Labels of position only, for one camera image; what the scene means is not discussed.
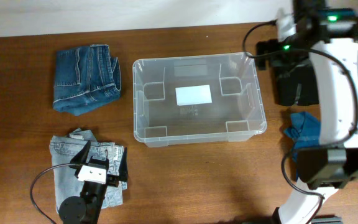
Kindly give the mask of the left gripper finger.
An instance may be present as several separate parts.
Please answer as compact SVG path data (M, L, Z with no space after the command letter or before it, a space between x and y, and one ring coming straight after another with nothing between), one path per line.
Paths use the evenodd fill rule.
M82 165L86 162L90 152L91 141L87 141L82 150L77 153L70 161L71 164Z
M127 168L127 148L124 148L121 163L119 166L119 180L121 182L127 182L129 178L128 168Z

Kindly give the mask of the light blue jeans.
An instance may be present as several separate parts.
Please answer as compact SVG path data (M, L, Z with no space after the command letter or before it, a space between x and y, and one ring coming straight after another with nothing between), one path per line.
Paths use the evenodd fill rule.
M66 136L53 136L49 149L52 156L52 165L66 164L78 154L85 144L90 141L89 157L97 156L109 160L108 174L119 175L119 166L124 161L124 146L114 142L99 142L90 130L80 128ZM55 183L56 208L71 196L79 196L83 182L75 177L75 170L69 167L57 168L53 171Z

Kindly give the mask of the black garment with tape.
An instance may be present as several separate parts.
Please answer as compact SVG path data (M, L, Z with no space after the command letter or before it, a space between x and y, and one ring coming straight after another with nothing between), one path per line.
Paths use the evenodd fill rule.
M273 67L275 102L282 106L309 106L319 103L314 69L311 65Z

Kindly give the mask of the clear plastic storage bin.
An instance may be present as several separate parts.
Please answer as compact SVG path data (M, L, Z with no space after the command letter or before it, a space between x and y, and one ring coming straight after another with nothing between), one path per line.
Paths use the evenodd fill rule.
M245 54L138 59L134 137L147 147L246 141L265 132L255 62ZM178 106L175 88L209 85L212 103Z

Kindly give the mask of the teal blue shirt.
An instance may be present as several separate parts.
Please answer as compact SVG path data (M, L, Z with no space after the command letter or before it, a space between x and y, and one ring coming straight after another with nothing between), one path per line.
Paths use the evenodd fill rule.
M292 151L319 145L321 123L318 119L306 111L292 113L290 119L291 126L284 134L294 142Z

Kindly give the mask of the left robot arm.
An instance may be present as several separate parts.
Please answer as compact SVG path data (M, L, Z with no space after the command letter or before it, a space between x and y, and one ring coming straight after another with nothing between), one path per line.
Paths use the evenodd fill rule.
M89 156L91 143L88 141L82 150L70 161L75 177L83 183L78 196L66 198L60 205L58 214L63 223L96 223L102 209L108 187L118 187L127 182L127 150L120 160L118 175L109 174L108 158Z

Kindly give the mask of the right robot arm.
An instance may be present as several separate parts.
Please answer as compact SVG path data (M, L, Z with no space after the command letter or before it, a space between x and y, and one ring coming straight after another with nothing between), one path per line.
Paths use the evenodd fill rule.
M358 21L351 8L324 1L294 1L293 14L280 12L276 51L256 59L297 62L307 56L316 77L321 129L317 146L292 151L298 180L273 223L311 223L323 203L358 179Z

